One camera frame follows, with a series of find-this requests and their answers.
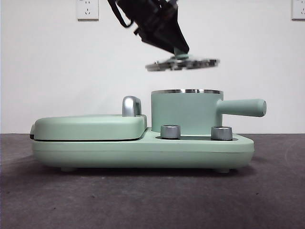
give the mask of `metal pot rim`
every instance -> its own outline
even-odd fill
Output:
[[[224,94],[223,91],[209,90],[209,89],[171,89],[171,90],[159,90],[153,91],[152,94],[173,94],[173,93],[206,93],[206,94]]]

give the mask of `wall outlet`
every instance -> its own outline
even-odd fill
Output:
[[[76,0],[76,15],[79,21],[98,21],[99,0]]]
[[[292,0],[292,20],[305,21],[305,0]]]

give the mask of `gray table surface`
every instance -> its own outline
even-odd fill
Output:
[[[36,161],[28,135],[1,135],[1,228],[305,228],[305,135],[244,135],[249,166],[79,169]]]

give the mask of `appliance base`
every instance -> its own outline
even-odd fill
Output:
[[[133,141],[36,141],[34,156],[64,172],[76,168],[210,168],[219,173],[251,161],[254,142],[233,134],[233,141],[211,140],[210,135],[161,139],[147,128]]]

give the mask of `pot handle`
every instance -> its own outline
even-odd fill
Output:
[[[266,101],[263,99],[244,100],[219,100],[217,111],[226,115],[243,115],[253,117],[263,117],[267,111]]]
[[[142,114],[141,100],[135,96],[126,96],[123,99],[122,116],[135,117]]]

